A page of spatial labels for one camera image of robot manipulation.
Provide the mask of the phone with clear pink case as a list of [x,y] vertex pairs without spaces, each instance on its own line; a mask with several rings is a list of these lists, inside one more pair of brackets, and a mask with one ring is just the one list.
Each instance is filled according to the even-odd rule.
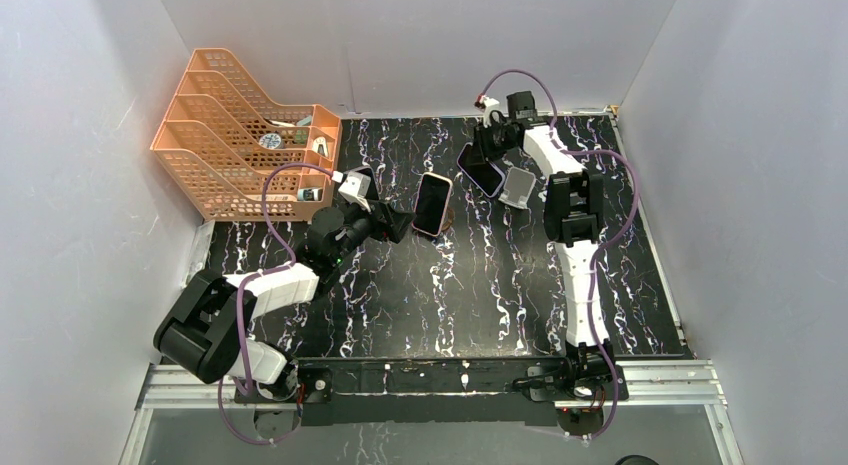
[[380,199],[379,190],[377,186],[377,180],[375,178],[374,170],[367,165],[360,166],[353,169],[354,173],[358,173],[367,178],[367,190],[365,191],[364,197],[367,200],[377,201]]

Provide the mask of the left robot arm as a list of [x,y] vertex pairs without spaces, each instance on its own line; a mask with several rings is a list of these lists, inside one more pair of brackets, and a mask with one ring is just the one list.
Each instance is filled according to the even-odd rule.
[[246,275],[197,272],[158,326],[153,346],[205,384],[229,376],[286,401],[299,385],[294,359],[248,338],[249,323],[322,297],[338,281],[348,255],[368,239],[400,242],[414,219],[385,201],[322,208],[284,265]]

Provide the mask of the phone with beige case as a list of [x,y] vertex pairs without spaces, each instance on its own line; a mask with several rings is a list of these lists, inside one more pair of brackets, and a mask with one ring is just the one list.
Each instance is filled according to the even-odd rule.
[[429,237],[441,234],[453,189],[451,179],[425,172],[420,179],[412,228]]

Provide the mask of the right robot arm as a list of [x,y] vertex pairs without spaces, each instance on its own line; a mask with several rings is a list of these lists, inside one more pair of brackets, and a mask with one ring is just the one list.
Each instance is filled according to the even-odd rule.
[[546,181],[543,226],[566,287],[570,365],[563,372],[563,384],[571,396],[590,398],[601,388],[603,377],[615,375],[594,265],[603,228],[603,180],[568,152],[556,127],[539,116],[531,92],[509,95],[506,113],[501,112],[498,100],[485,94],[474,105],[482,119],[457,159],[463,174],[486,197],[513,208],[525,207],[532,189],[508,189],[509,176],[498,166],[507,152],[518,149],[526,154]]

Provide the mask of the phone with lilac case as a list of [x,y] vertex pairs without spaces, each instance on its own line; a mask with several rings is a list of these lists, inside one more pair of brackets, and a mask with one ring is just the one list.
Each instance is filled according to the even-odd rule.
[[499,197],[506,175],[494,163],[484,158],[479,146],[471,142],[466,143],[457,158],[457,165],[460,171],[484,196],[487,198]]

